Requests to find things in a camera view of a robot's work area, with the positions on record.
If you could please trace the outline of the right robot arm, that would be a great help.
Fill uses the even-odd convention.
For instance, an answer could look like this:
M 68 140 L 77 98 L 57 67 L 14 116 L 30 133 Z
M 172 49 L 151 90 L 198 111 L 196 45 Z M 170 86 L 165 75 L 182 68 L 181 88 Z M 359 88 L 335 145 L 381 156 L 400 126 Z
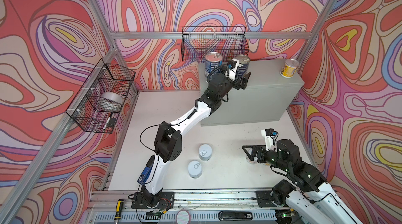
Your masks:
M 326 177 L 302 160 L 299 147 L 290 139 L 279 139 L 272 128 L 261 131 L 263 145 L 244 145 L 250 162 L 267 164 L 285 177 L 268 196 L 257 193 L 259 204 L 294 209 L 306 224 L 359 224 L 360 219 L 341 200 Z

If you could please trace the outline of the chopped tomato can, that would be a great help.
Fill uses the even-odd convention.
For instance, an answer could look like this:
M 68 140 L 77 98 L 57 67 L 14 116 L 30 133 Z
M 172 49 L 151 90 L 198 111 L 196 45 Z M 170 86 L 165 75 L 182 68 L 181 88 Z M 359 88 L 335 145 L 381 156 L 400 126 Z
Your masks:
M 239 66 L 237 68 L 236 77 L 241 78 L 248 72 L 248 67 L 250 63 L 250 58 L 247 55 L 239 54 L 235 57 L 239 61 Z

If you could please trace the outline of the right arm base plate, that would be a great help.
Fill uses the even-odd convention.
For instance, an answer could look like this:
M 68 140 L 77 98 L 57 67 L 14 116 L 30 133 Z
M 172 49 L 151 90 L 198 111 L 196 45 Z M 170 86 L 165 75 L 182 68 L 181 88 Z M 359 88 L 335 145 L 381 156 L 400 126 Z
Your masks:
M 255 199 L 260 208 L 284 206 L 281 195 L 278 192 L 272 190 L 258 190 L 255 194 Z

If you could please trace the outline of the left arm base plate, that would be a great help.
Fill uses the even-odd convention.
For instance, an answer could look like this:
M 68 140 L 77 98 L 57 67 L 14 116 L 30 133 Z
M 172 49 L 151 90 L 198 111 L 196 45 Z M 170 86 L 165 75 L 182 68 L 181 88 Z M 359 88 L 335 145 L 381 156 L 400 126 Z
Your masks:
M 175 192 L 162 191 L 157 195 L 148 192 L 136 192 L 128 197 L 132 200 L 132 209 L 170 209 L 174 207 Z

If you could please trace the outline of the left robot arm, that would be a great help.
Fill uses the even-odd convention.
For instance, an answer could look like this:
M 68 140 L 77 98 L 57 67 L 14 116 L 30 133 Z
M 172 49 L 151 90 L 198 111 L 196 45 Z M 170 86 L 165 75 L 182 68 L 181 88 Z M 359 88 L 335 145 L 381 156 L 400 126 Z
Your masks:
M 212 115 L 223 102 L 228 102 L 232 89 L 246 89 L 250 74 L 238 76 L 243 65 L 238 59 L 231 59 L 213 69 L 207 76 L 207 89 L 195 100 L 194 107 L 179 119 L 158 124 L 154 141 L 152 163 L 144 168 L 138 184 L 143 195 L 155 198 L 163 189 L 163 181 L 170 163 L 181 154 L 183 137 L 200 121 Z

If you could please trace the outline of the large blue-label can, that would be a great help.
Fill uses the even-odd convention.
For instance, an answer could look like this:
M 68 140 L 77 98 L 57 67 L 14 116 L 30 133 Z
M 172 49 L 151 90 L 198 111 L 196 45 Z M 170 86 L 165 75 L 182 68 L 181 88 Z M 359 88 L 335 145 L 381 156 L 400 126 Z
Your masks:
M 218 52 L 209 52 L 205 55 L 205 76 L 207 77 L 211 71 L 221 66 L 223 63 L 223 56 Z

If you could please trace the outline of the small orange-label can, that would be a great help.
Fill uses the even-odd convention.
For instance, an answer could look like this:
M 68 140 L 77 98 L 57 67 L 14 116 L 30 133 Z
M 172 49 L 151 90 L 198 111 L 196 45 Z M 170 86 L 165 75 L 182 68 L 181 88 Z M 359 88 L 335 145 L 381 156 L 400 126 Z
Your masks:
M 280 71 L 280 75 L 285 78 L 292 78 L 299 67 L 299 61 L 293 58 L 287 59 Z

